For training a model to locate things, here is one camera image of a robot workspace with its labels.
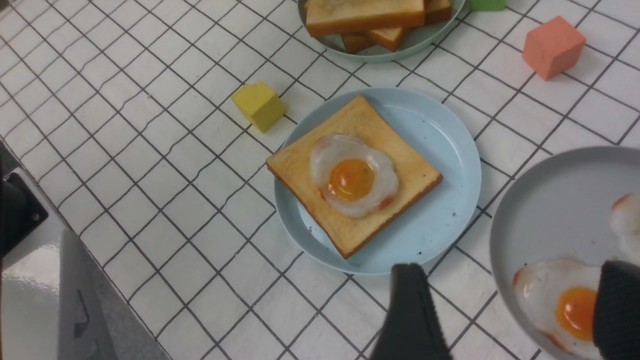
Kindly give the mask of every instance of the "plate rim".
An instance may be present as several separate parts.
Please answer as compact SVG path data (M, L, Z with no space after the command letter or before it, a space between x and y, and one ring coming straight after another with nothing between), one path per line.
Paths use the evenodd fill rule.
M509 196L513 196L513 194L517 191L517 189L514 190L515 189L515 185L518 182L525 181L529 177L533 176L531 174L535 174L536 173L535 170L539 170L540 168L543 168L543 167L547 166L547 164L550 163L551 161L558 161L557 160L558 158L573 157L573 156L576 156L576 154L580 154L582 152L600 152L600 151L636 152L636 153L638 153L638 155L640 155L640 149L636 149L636 148L633 148L633 147L625 147L625 146L620 146L620 145L598 145L598 146L581 147L581 148L578 148L578 149L572 149L572 150L569 150L569 151L564 151L564 152L560 152L558 154L552 155L549 158L544 159L543 161L535 164L529 170L525 171L518 179L513 181L513 184L504 193L504 196L503 196L502 200L500 201L500 204L496 208L495 214L493 215L493 218L492 218L492 226L491 226L491 229L490 229L490 232L489 232L489 262L490 262L490 266L491 266L491 273L492 273L493 283L494 283L494 285L496 287L496 290L498 291L498 295L500 296L500 298L502 299L502 301L504 303L504 307L507 309L507 312L512 317L514 322L517 324L518 328L520 328L520 330L522 330L522 332L529 339L531 339L531 341L535 345L537 345L538 348L540 348L540 349L542 349L542 350L544 350L546 352L549 352L547 349L551 348L551 347L547 346L547 344L542 344L539 341L537 341L536 338L530 334L530 331L526 329L524 322L526 321L527 324L530 325L530 326L532 326L532 324L530 324L528 320L523 319L520 315L517 316L516 313L515 313L515 310L505 301L505 293L507 293L509 291L513 292L513 289L507 289L507 288L503 289L503 287L498 282L498 278L496 277L496 274L501 274L499 272L496 272L496 267L497 267L496 264L499 261L498 258L501 258L501 257L499 257L497 255L497 253L499 251L497 250L498 245L496 244L496 241L497 241L496 237L498 237L498 236L495 233L498 230L496 230L496 227L494 227L493 225L496 223L496 219L499 220L501 217L504 216L503 213L505 213L507 211L506 208L503 206L503 204L507 204L508 202L506 202L504 200L508 199ZM580 357L577 357L576 355L564 352L564 351L562 351L561 349L559 349L557 347L554 347L554 349L558 350L558 351L560 351L563 354L566 354L568 356L573 356L573 357L575 357L577 359L580 359Z
M347 92L345 94L340 94L336 97L333 97L331 99L328 99L327 101L323 102L322 104L320 104L318 107L316 107L315 109L313 109L309 114L307 114L307 116L305 116L305 118L303 120L301 120L298 125L296 125L296 127L300 126L302 123L304 123L305 121L307 121L307 119L309 117L311 117L318 109L320 109L321 107L325 106L328 102L330 101L334 101L336 99L339 98L343 98L343 97L355 97L359 94L363 94L363 95L367 95L367 93L372 92L372 91L385 91L385 90L390 90L390 91L395 91L395 92L405 92L405 93L409 93L409 94L413 94L413 95L417 95L419 97L423 97L425 99L429 99L430 101L433 101L434 103L436 103L437 105L441 106L443 108L444 111L447 111L450 113L450 115L453 116L453 118L458 122L458 125L460 125L461 127L463 127L464 129L467 130L467 134L469 136L469 139L471 139L473 146L470 147L470 150L473 150L473 154L472 158L474 160L474 169L472 169L471 171L473 171L476 175L476 178L478 179L477 185L475 187L475 191L472 195L471 199L471 203L473 204L473 209L476 208L477 206L477 202L480 198L480 193L481 193L481 187L482 187L482 170L481 170L481 160L480 160L480 155L478 153L477 150L477 144L473 138L473 136L471 135L471 133L469 133L468 128L466 127L466 125L464 124L464 122L462 120L460 120L460 118L453 112L451 111L451 109L449 109L447 106L445 106L444 104L442 104L441 102L437 101L436 99L414 91L414 90L409 90L409 89L404 89L404 88L395 88L395 87L390 87L390 86L379 86L379 87L371 87L371 88L363 88L363 89L359 89L359 90L355 90L352 92ZM285 140L285 142L278 148L278 150L282 149L283 147L289 145L290 143L296 141L298 138L304 136L304 134L300 135L300 137L294 139L294 132L295 128L292 130L291 134L289 134L289 136L287 137L287 139ZM274 177L273 180L273 189L274 189L274 193L275 193L275 206L276 206L276 212L278 213L278 218L280 219L280 223L283 225L285 231L287 232L287 234L289 235L289 237L293 240L293 242L300 247L300 249L306 253L307 255L309 255L312 259L314 259L315 261L317 261L318 263L323 264L324 266L327 266L329 268L332 268L334 270L338 270L340 272L344 272L347 274L353 274L353 275L369 275L369 276L376 276L376 275L388 275L391 273L391 268L389 268L388 270L382 271L382 272L356 272L356 271L352 271L352 270L345 270L343 268L339 268L337 266L333 266L331 264L325 263L324 261L321 261L320 259L316 258L315 256L313 256L311 253L309 253L302 245L300 245L299 241L291 234L291 232L289 231L289 228L287 226L287 224L285 223L284 219L281 216L281 209L284 206L284 204L282 203L284 200L282 199L282 196L278 196L278 187L283 188L284 191L291 193L291 191L286 187L286 185L282 184L277 177ZM440 252L437 253L437 255L435 255L433 258L426 260L424 262L422 262L420 265L423 265L424 263L427 263L428 261L431 261L432 259L437 258L440 254L442 254L442 252L446 251L450 246L452 246L464 233L465 230L467 229L467 227L469 226L469 223L471 222L471 220L473 219L474 216L474 211L470 211L469 212L469 216L468 219L465 219L465 223L464 226L461 227L460 233L447 245L443 245L443 248L440 250Z

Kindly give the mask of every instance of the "egg white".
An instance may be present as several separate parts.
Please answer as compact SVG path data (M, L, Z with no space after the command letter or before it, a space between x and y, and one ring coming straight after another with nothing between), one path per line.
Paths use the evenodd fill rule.
M371 191L356 201L346 201L328 190L331 172L339 163L348 159L366 162L376 174ZM385 199L396 195L400 183L391 159L384 152L370 148L354 136L330 135L318 139L311 150L309 168L311 179L325 201L348 217L359 218L376 210Z
M598 291L600 268L560 259L525 266L513 278L518 305L533 326L565 352L590 360L601 360L592 341L574 338L557 322L560 296L570 288L586 287Z

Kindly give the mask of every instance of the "toast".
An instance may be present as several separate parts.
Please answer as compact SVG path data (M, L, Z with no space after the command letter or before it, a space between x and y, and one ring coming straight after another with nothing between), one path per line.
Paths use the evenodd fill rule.
M424 25L424 0L307 1L307 31L312 37Z
M395 199L386 208L362 218L351 218L322 199L311 180L310 153L320 137L335 134L357 136L368 146L383 151L393 161L400 185ZM271 155L266 164L324 229L345 259L442 181L442 174L413 150L363 95L356 96L328 120Z
M349 54L356 54L376 45L375 41L358 33L342 34L341 37L342 43L344 44L344 50Z

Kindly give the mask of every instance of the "wooden block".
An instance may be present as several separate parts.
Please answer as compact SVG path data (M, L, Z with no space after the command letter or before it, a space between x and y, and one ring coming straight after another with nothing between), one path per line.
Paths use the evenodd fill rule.
M475 12L496 12L506 6L507 0L471 0L471 10Z
M522 58L544 80L572 68L587 39L561 16L527 34Z
M261 81L241 87L231 99L261 133L267 131L287 111L278 94Z

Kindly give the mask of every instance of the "white tile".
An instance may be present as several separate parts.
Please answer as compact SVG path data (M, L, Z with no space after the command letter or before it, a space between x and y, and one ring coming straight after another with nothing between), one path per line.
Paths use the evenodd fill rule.
M249 313L220 344L232 359L275 360L284 347Z
M241 81L245 81L264 62L265 59L259 53L240 43L229 51L219 64Z
M134 187L109 212L129 236L134 236L156 215L157 209Z
M590 90L573 109L570 117L617 142L638 117L638 112L600 92Z
M247 307L220 276L189 304L214 339L220 340L247 311Z
M540 143L560 122L562 116L531 98L518 94L496 119L528 139Z
M159 207L166 205L187 181L165 160L161 160L145 177L140 187Z
M545 143L545 149L553 154L558 154L579 147L603 145L610 145L610 143L576 123L565 120L558 130L549 137Z
M222 208L227 199L240 189L243 181L222 161L216 160L201 171L193 184L217 207Z
M76 150L88 138L89 134L73 117L69 118L48 137L53 146L64 157Z
M162 266L184 244L186 239L169 220L158 214L133 241L157 268Z
M104 266L128 240L127 235L122 232L107 213L102 214L93 224L87 227L82 233L81 239L102 266Z
M192 186L178 194L164 213L187 236L194 235L216 210Z
M433 51L433 54L415 69L416 73L447 91L455 89L472 70L471 65L442 49Z
M13 153L18 158L21 158L34 146L38 145L42 140L42 133L33 125L32 121L25 120L16 126L4 140L13 150Z
M591 12L577 29L587 38L587 45L611 56L616 56L635 33L628 26L596 12Z
M6 53L11 53L13 56L15 56L11 51L9 51L8 47L0 49L0 56L8 57L8 55L5 55ZM49 46L49 44L43 42L38 47L33 49L31 54L27 55L27 57L24 58L24 62L26 62L31 70L33 70L36 74L41 74L44 69L49 66L49 64L51 64L57 57L58 54L56 53L56 51L51 46ZM8 67L13 66L9 57L7 58L7 62L3 65L5 64Z
M322 317L318 316L291 345L298 359L355 359L358 352Z
M193 43L213 25L213 21L209 20L205 15L202 15L196 9L191 9L173 25L173 29Z
M249 84L255 84L258 81L262 81L269 85L269 87L272 88L279 96L289 88L291 83L293 83L294 78L273 66L273 64L264 63L258 71L247 79L246 82Z
M34 179L39 180L52 167L56 166L62 159L47 141L39 143L33 150L29 151L22 159L22 164L29 170Z
M10 130L20 124L27 115L18 107L13 100L9 100L0 106L0 135L6 136Z
M442 47L462 57L473 65L477 65L498 40L489 37L467 24L460 24L444 42Z
M222 212L245 236L251 236L273 213L273 208L249 186L245 186L231 196Z
M287 115L293 121L300 123L313 109L324 100L311 90L295 83L282 96L282 102L287 106Z
M94 93L95 90L83 78L76 76L58 90L57 96L69 111L75 111Z
M186 129L165 111L149 123L142 135L161 154L166 155L186 133Z
M82 105L74 115L80 123L95 133L103 126L115 113L115 110L99 95L94 95L89 101Z
M494 115L515 91L480 71L462 82L455 94L489 115Z
M122 35L104 52L120 67L126 67L144 51L144 48L129 34Z
M164 107L171 105L189 87L178 75L166 70L158 76L149 86L147 91Z
M186 310L169 323L158 342L174 359L201 359L213 346L213 341Z
M202 230L193 237L195 245L217 269L231 260L244 238L222 215L216 215Z
M540 22L547 22L560 15L571 25L575 26L587 9L568 0L541 0L529 12L529 16Z
M486 163L480 163L480 169L482 170L482 185L478 206L484 208L495 197L495 194L502 189L509 178Z
M222 154L222 159L240 176L249 179L264 164L270 153L249 135L242 134Z
M600 76L611 60L607 55L585 47L578 63L564 73L590 85Z
M60 163L40 180L39 185L49 200L58 206L82 183L66 163Z
M409 71L396 63L365 64L355 73L370 86L396 87Z
M180 298L189 302L216 272L191 244L187 244L169 260L161 273Z
M253 309L285 344L290 344L316 313L285 279L276 282Z
M259 22L260 17L258 15L242 3L239 3L220 20L220 25L238 37L243 38Z
M133 296L131 307L140 315L151 333L157 335L180 311L182 304L164 280L155 275Z
M287 271L286 276L315 306L321 307L346 280L346 276L303 254Z
M640 27L640 4L634 0L603 0L596 10L636 28Z
M513 358L475 325L460 339L451 351L456 359L512 360Z
M2 81L2 84L10 94L17 94L34 78L33 72L24 63L20 62L4 74L0 81Z
M538 349L513 320L500 296L491 301L477 323L520 359L530 359Z
M195 85L196 89L216 105L222 104L239 86L240 82L220 66L211 69Z
M199 171L214 159L214 154L196 138L187 135L173 146L166 159L173 163L189 180L193 180Z
M133 186L133 182L112 161L89 180L87 186L108 208Z
M147 50L127 66L126 73L140 86L147 86L163 71L165 66Z
M538 26L540 26L540 24L538 24L537 22L528 18L524 18L518 25L516 25L515 28L513 28L513 30L511 30L504 41L522 51L522 49L524 49L524 42L527 38L528 32L537 28Z
M272 23L263 21L244 38L244 41L252 48L258 50L260 54L269 58L288 39L289 36L287 33L276 28Z
M480 157L513 174L536 150L536 146L506 127L492 122L476 142Z
M329 97L347 80L348 76L346 71L320 58L300 77L300 81L323 97Z
M149 13L129 30L129 34L138 39L144 46L149 46L160 37L166 29L166 25Z
M184 1L170 0L158 4L152 13L156 14L164 23L175 24L191 7Z
M67 120L69 115L67 109L55 97L50 97L31 114L31 120L45 135L48 135Z
M271 217L251 241L280 271L289 267L301 252L276 216Z
M278 273L252 246L245 246L222 270L222 275L240 297L251 305L260 298Z
M169 30L149 47L149 51L156 54L164 63L171 64L188 47L188 42L181 38L175 31Z
M429 276L442 295L473 317L495 291L491 275L454 249Z
M215 25L206 34L202 35L195 45L214 61L219 61L237 43L238 39L231 35L231 33L221 26Z
M213 61L203 52L196 47L190 47L171 65L171 68L189 84L195 84L213 66Z
M583 84L560 74L548 81L534 76L522 91L565 114L586 90L587 87Z
M271 58L274 63L293 76L300 76L318 55L295 39L290 39Z
M598 80L595 88L640 109L640 72L618 61Z
M115 159L134 181L138 181L160 160L160 154L138 136Z
M510 9L505 9L501 12L472 12L465 21L491 36L503 38L521 17Z
M333 296L323 313L360 349L364 349L382 327L386 315L382 307L351 281Z
M504 44L495 48L480 69L514 88L520 88L533 74L533 70L522 61L522 54Z

